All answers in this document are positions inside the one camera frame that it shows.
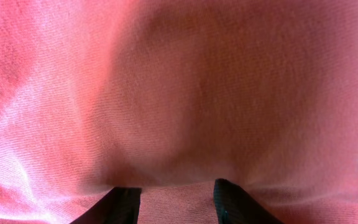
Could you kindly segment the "red polo shirt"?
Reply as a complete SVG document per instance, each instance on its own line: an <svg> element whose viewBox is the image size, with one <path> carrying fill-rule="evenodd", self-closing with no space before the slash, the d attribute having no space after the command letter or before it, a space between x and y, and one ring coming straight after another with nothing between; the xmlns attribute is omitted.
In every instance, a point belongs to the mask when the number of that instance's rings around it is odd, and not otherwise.
<svg viewBox="0 0 358 224"><path fill-rule="evenodd" d="M0 1L0 223L358 223L358 1Z"/></svg>

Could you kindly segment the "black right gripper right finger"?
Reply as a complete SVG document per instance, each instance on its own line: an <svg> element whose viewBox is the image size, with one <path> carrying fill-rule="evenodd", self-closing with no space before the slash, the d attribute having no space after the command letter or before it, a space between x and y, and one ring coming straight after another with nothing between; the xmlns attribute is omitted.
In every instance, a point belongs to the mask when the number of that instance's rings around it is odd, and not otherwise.
<svg viewBox="0 0 358 224"><path fill-rule="evenodd" d="M219 224L283 224L244 189L226 179L216 179L213 199Z"/></svg>

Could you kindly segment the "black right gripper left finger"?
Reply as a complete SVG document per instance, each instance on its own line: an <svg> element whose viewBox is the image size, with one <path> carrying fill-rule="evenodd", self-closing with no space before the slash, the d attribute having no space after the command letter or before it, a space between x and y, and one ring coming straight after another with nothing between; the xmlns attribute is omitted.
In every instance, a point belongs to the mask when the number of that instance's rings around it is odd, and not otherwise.
<svg viewBox="0 0 358 224"><path fill-rule="evenodd" d="M141 188L115 187L70 224L137 224Z"/></svg>

